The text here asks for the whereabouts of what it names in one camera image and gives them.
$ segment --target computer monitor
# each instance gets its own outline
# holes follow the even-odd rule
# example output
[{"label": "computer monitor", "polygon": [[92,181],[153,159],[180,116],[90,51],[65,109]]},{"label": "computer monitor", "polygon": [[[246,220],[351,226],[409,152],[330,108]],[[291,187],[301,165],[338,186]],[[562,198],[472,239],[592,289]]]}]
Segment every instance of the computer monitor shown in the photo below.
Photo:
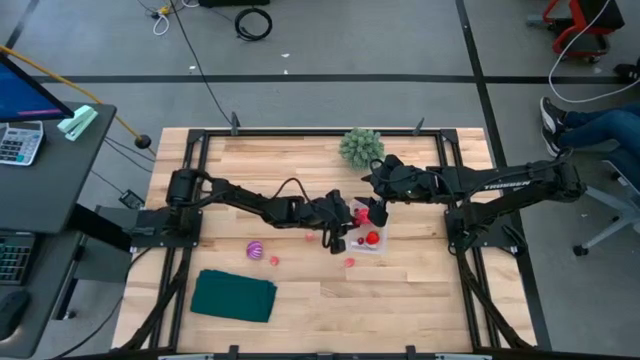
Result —
[{"label": "computer monitor", "polygon": [[73,117],[73,111],[0,55],[0,123],[68,117]]}]

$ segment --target wooden table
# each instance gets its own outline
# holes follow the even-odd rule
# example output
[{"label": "wooden table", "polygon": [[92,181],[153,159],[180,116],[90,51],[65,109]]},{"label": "wooden table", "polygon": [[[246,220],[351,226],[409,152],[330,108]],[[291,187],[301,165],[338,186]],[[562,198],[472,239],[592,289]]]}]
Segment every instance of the wooden table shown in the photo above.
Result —
[{"label": "wooden table", "polygon": [[[164,129],[148,207],[165,205],[170,174],[181,167],[188,130]],[[464,164],[491,168],[484,131],[457,130]],[[371,186],[359,180],[366,172],[350,170],[338,155],[339,141],[338,136],[214,137],[206,169],[214,177],[264,195],[273,194],[283,180],[293,176],[302,181],[311,198],[324,196],[333,188],[341,190],[347,203],[355,196],[373,195]],[[439,165],[432,139],[382,137],[382,141],[386,153],[397,155],[406,164]],[[451,154],[448,158],[453,163]],[[290,184],[281,195],[299,192]],[[487,201],[496,195],[480,193],[475,199]],[[418,352],[470,351],[456,260],[447,252],[444,209],[442,205],[390,204],[388,252],[374,256],[331,255],[319,241],[306,242],[304,230],[276,230],[257,216],[226,205],[204,208],[178,350],[227,352],[230,345],[240,345],[243,353],[400,353],[413,344]],[[264,243],[264,260],[245,256],[251,240]],[[516,261],[498,249],[482,252],[494,302],[519,334],[535,343]],[[163,249],[150,251],[131,270],[113,346],[128,340],[155,304],[164,253]],[[280,258],[277,267],[269,264],[270,256]],[[347,257],[355,258],[353,268],[345,268]],[[203,269],[273,281],[278,291],[269,323],[190,312],[195,280]],[[476,311],[483,344],[487,345],[484,315],[478,304]],[[164,341],[170,320],[165,316]]]}]

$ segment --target floor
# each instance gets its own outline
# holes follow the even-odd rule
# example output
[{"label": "floor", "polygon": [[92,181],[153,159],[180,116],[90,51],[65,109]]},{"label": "floor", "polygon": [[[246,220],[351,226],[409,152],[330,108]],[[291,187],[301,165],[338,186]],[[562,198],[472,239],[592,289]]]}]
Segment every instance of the floor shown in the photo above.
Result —
[{"label": "floor", "polygon": [[[151,7],[163,4],[141,1]],[[552,35],[524,24],[546,3],[273,0],[265,10],[274,30],[257,43],[237,39],[232,24],[212,10],[185,9],[179,15],[212,90],[243,126],[414,126],[424,117],[428,127],[484,127],[496,162],[517,165],[548,158],[539,134],[538,101],[553,95],[545,85],[555,61]],[[565,96],[585,98],[617,89],[613,66],[640,55],[634,38],[640,22],[630,16],[640,13],[640,3],[618,4],[629,14],[628,23],[611,36],[611,53],[595,66],[569,61],[559,67],[563,81],[573,83],[558,86]],[[233,18],[239,10],[217,11]],[[478,63],[470,60],[470,37],[465,39],[461,25],[465,13]],[[82,82],[157,145],[162,127],[226,125],[199,83],[175,16],[170,21],[167,34],[157,37],[154,21],[133,0],[2,0],[0,43]],[[260,26],[256,19],[247,22]],[[64,85],[46,87],[63,100],[86,101]],[[581,107],[563,106],[599,109],[639,95],[640,89],[632,89]],[[131,143],[117,124],[109,135]],[[601,157],[582,151],[575,162],[589,184],[618,191]],[[122,160],[103,147],[94,170],[144,197],[149,174]],[[120,206],[118,195],[90,176],[80,201],[89,207]],[[586,197],[522,211],[554,350],[640,356],[637,234],[624,231],[588,257],[571,252],[572,245],[596,234],[612,216]],[[48,358],[76,344],[108,315],[121,293],[121,284],[81,282],[71,304],[78,318],[50,323],[33,358]],[[110,321],[74,354],[108,350],[114,326]]]}]

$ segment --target gray desk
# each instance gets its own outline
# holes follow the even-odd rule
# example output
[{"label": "gray desk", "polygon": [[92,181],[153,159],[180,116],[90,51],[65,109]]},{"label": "gray desk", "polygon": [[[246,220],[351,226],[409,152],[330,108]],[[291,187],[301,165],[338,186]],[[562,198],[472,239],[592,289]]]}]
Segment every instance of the gray desk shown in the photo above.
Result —
[{"label": "gray desk", "polygon": [[[75,110],[84,104],[67,105]],[[57,300],[63,297],[61,291],[66,292],[83,235],[64,229],[116,111],[110,105],[90,106],[98,117],[75,142],[64,138],[56,128],[58,121],[44,121],[47,140],[34,164],[0,165],[0,229],[52,234],[44,239],[24,287],[31,303],[16,332],[0,342],[0,356],[30,357]],[[0,298],[18,289],[0,286]]]},{"label": "gray desk", "polygon": [[34,164],[0,165],[0,229],[57,234],[65,228],[116,112],[111,105],[91,106],[98,117],[76,141],[64,138],[59,121],[43,121],[47,138]]}]

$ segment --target green cloth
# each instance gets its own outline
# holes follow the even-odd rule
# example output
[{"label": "green cloth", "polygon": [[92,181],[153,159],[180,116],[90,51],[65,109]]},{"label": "green cloth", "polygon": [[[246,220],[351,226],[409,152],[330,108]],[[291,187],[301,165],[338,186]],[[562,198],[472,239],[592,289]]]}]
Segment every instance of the green cloth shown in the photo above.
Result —
[{"label": "green cloth", "polygon": [[230,319],[268,322],[278,288],[217,270],[202,270],[196,280],[191,311]]}]

